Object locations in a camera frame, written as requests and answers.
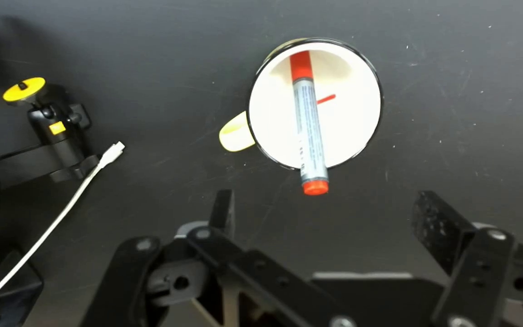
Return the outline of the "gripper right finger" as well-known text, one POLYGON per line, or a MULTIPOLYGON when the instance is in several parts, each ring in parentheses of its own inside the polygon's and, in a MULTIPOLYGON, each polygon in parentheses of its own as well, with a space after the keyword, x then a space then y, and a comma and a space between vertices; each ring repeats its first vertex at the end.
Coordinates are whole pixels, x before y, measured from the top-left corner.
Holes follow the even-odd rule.
POLYGON ((414 235, 448 275, 432 327, 519 327, 506 302, 523 306, 523 244, 494 226, 477 227, 434 191, 417 194, 414 235))

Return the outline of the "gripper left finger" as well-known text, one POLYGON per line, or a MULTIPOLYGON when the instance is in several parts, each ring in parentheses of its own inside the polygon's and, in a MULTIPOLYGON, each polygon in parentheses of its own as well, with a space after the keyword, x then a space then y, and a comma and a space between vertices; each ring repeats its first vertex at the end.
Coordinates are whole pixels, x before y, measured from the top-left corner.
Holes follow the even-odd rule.
POLYGON ((192 302, 212 327, 357 327, 331 295, 232 239, 234 193, 216 194, 207 221, 168 244, 129 238, 116 249, 79 327, 163 327, 192 302))

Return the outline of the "red and grey marker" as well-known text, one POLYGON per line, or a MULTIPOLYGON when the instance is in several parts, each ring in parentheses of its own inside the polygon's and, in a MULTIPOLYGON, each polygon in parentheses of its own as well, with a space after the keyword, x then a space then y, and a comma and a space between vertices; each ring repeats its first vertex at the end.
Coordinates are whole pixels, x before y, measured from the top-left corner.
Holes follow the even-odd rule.
POLYGON ((329 191, 329 178, 318 116, 311 54, 302 51, 289 57, 293 100, 299 139, 300 174, 305 195, 323 195, 329 191))

